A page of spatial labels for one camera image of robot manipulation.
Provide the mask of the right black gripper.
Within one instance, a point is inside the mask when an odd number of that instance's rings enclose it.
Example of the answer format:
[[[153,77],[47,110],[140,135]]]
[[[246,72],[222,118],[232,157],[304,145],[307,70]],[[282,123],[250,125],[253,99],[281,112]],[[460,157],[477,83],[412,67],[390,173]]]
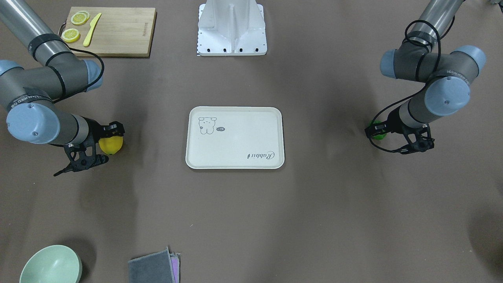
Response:
[[[95,147],[102,138],[123,137],[125,129],[122,123],[113,121],[106,125],[101,125],[95,120],[84,118],[88,126],[88,134],[83,142],[84,147]]]

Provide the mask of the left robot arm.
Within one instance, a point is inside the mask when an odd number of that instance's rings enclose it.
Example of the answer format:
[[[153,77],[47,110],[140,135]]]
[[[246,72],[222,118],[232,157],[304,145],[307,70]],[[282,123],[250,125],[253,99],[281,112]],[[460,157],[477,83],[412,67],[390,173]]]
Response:
[[[401,46],[382,56],[383,75],[425,85],[391,111],[385,122],[368,127],[368,137],[389,132],[430,137],[431,122],[467,105],[470,86],[483,70],[487,57],[483,50],[472,45],[442,53],[442,36],[461,5],[461,0],[431,0],[420,18],[406,28]]]

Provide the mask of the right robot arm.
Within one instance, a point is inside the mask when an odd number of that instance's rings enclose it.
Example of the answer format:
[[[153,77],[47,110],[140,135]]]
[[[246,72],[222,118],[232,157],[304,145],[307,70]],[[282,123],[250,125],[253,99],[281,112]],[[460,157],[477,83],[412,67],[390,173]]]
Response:
[[[124,127],[117,121],[102,125],[55,106],[102,85],[105,65],[100,57],[97,61],[78,59],[24,0],[2,0],[1,21],[41,64],[25,69],[14,61],[1,60],[1,106],[7,111],[12,136],[56,147],[124,136]]]

